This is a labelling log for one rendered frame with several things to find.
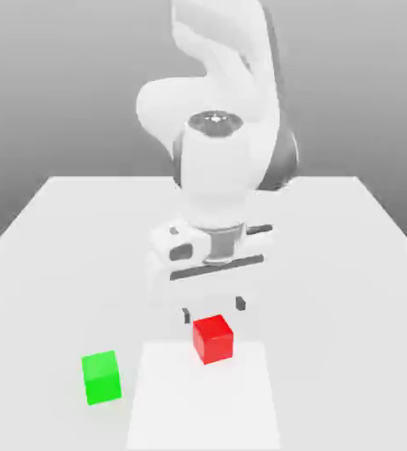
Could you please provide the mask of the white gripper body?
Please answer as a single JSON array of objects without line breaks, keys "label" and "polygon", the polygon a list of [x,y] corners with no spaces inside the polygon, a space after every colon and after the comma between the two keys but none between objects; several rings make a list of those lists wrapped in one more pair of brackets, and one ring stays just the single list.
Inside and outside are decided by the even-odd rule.
[{"label": "white gripper body", "polygon": [[203,299],[244,295],[270,277],[273,244],[256,242],[220,266],[189,264],[171,269],[155,252],[147,254],[147,299],[155,307],[187,307]]}]

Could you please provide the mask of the small red cube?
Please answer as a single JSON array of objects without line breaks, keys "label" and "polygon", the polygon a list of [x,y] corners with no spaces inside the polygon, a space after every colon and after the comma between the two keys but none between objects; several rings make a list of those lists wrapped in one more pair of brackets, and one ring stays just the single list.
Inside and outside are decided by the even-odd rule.
[{"label": "small red cube", "polygon": [[221,314],[193,321],[192,332],[194,348],[205,365],[233,356],[233,331]]}]

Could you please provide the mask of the small green cube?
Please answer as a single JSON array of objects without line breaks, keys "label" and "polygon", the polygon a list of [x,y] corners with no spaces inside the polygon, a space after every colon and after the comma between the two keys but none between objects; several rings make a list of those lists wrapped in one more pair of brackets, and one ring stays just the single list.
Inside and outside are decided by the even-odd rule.
[{"label": "small green cube", "polygon": [[89,405],[122,397],[121,379],[115,351],[104,351],[81,358],[85,396]]}]

